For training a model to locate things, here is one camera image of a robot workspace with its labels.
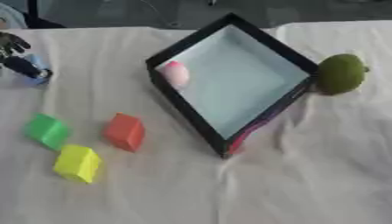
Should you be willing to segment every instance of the yellow cube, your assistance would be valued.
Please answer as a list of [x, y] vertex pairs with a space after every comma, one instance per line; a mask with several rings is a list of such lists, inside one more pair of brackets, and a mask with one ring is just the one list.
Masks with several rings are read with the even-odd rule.
[[61, 149], [53, 170], [65, 179], [92, 183], [101, 159], [90, 148], [67, 144]]

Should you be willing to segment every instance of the toy block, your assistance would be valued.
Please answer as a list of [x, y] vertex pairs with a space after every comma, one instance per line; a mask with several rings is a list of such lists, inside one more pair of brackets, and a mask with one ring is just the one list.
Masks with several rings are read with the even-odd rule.
[[90, 148], [67, 144], [61, 149], [53, 170], [65, 179], [92, 183], [102, 160]]
[[49, 115], [37, 114], [25, 126], [24, 133], [54, 151], [58, 151], [70, 135], [70, 129]]
[[144, 138], [142, 122], [133, 116], [117, 113], [103, 135], [115, 146], [126, 151], [136, 151]]

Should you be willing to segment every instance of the light blue tray bottom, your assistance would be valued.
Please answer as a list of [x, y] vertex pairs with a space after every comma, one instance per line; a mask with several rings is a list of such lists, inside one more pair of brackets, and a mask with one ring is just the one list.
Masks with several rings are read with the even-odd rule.
[[260, 115], [308, 74], [230, 25], [176, 55], [190, 71], [179, 92], [224, 138]]

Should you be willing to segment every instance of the green fruit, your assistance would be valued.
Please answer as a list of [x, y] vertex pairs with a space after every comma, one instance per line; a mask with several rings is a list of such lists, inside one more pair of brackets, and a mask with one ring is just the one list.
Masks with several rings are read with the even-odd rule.
[[338, 54], [318, 66], [317, 86], [324, 94], [337, 95], [357, 88], [368, 69], [352, 54]]

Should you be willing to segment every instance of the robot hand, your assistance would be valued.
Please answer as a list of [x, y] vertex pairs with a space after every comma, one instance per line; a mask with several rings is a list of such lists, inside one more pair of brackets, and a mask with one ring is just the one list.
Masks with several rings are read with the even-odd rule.
[[12, 56], [14, 51], [24, 53], [30, 48], [30, 44], [17, 35], [0, 31], [0, 63]]
[[6, 32], [0, 31], [0, 63], [10, 70], [23, 74], [29, 78], [48, 78], [52, 75], [49, 69], [42, 69], [25, 58], [14, 56], [14, 52], [24, 53], [30, 49], [29, 43], [22, 38]]

